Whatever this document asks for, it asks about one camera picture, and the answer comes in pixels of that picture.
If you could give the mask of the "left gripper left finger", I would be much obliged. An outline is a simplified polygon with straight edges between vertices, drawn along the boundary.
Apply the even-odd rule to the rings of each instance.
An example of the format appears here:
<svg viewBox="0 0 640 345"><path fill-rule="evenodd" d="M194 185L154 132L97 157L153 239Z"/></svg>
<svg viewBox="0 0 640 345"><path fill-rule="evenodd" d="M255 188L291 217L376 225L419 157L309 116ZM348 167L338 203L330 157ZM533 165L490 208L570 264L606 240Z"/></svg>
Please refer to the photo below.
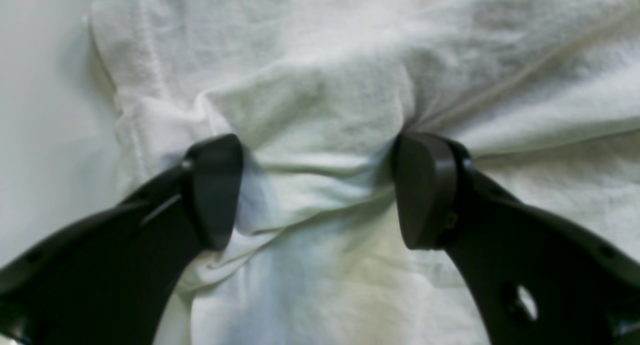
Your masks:
<svg viewBox="0 0 640 345"><path fill-rule="evenodd" d="M242 185L237 135L194 144L121 203L1 270L1 335L19 345L151 345L188 265L223 250Z"/></svg>

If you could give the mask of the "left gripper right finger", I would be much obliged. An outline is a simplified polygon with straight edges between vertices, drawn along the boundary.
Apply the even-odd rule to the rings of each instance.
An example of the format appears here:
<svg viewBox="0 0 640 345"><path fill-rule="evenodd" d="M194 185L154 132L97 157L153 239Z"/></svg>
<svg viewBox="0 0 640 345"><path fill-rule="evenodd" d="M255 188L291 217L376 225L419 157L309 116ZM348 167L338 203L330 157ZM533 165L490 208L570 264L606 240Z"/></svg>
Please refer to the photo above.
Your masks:
<svg viewBox="0 0 640 345"><path fill-rule="evenodd" d="M442 250L492 345L637 345L639 263L476 170L466 147L397 136L391 169L402 239Z"/></svg>

